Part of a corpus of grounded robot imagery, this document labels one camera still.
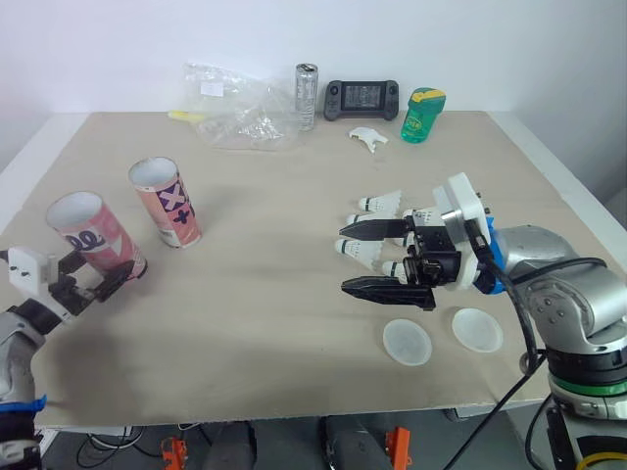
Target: yellow object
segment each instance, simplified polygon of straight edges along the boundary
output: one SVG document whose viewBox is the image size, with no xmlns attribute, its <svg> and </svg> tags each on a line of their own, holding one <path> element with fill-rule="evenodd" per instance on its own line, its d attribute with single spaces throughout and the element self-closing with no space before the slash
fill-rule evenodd
<svg viewBox="0 0 627 470">
<path fill-rule="evenodd" d="M 411 100 L 415 103 L 420 103 L 422 100 L 428 100 L 429 98 L 438 98 L 440 96 L 446 96 L 444 91 L 440 90 L 429 90 L 429 91 L 418 91 L 411 95 Z"/>
<path fill-rule="evenodd" d="M 199 113 L 187 113 L 186 111 L 169 111 L 168 118 L 174 120 L 184 120 L 185 122 L 195 124 L 201 120 L 205 120 L 206 116 Z"/>
<path fill-rule="evenodd" d="M 627 453 L 621 452 L 599 452 L 588 455 L 581 462 L 577 464 L 576 470 L 584 470 L 590 465 L 604 460 L 627 460 Z"/>
</svg>

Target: pink can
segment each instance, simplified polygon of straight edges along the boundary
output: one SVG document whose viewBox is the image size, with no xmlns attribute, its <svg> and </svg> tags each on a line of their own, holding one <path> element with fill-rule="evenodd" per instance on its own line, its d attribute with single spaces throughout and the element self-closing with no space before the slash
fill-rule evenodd
<svg viewBox="0 0 627 470">
<path fill-rule="evenodd" d="M 172 160 L 154 157 L 137 162 L 128 172 L 128 179 L 166 245 L 186 248 L 200 240 L 196 213 Z"/>
<path fill-rule="evenodd" d="M 101 274 L 129 260 L 134 266 L 128 279 L 146 271 L 146 259 L 97 194 L 64 196 L 48 208 L 46 221 Z"/>
</svg>

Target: round plastic disc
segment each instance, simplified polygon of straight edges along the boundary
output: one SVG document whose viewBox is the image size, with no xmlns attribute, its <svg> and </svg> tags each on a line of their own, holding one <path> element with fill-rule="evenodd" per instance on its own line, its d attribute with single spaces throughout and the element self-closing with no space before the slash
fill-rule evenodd
<svg viewBox="0 0 627 470">
<path fill-rule="evenodd" d="M 459 342 L 478 353 L 493 353 L 503 345 L 503 330 L 493 316 L 478 308 L 462 308 L 453 318 Z"/>
<path fill-rule="evenodd" d="M 383 329 L 385 351 L 402 365 L 422 365 L 431 357 L 427 332 L 409 320 L 392 320 Z"/>
</svg>

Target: clear plastic wrap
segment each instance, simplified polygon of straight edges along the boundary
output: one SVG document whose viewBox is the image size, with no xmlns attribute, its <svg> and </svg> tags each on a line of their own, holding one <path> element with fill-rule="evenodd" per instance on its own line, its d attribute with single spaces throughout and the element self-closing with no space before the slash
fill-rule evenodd
<svg viewBox="0 0 627 470">
<path fill-rule="evenodd" d="M 298 139 L 294 99 L 271 84 L 218 67 L 185 65 L 185 104 L 211 146 L 284 150 Z"/>
</svg>

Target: energy drink can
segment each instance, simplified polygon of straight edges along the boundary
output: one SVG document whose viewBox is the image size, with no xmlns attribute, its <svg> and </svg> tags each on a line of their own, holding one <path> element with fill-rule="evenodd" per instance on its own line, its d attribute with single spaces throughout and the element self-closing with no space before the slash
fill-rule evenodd
<svg viewBox="0 0 627 470">
<path fill-rule="evenodd" d="M 301 130 L 312 130 L 315 118 L 315 97 L 317 94 L 317 66 L 299 64 L 296 66 L 296 112 Z"/>
</svg>

